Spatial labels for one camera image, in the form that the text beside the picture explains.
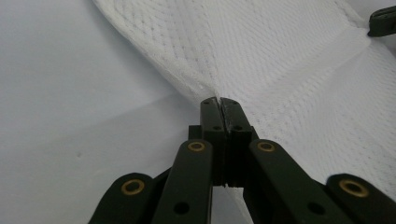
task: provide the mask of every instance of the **white cloth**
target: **white cloth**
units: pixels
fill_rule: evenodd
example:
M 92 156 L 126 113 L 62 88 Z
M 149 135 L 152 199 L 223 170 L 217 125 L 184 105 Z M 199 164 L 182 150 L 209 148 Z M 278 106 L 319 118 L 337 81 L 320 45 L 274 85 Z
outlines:
M 343 0 L 95 0 L 196 105 L 240 102 L 314 179 L 396 199 L 396 60 Z

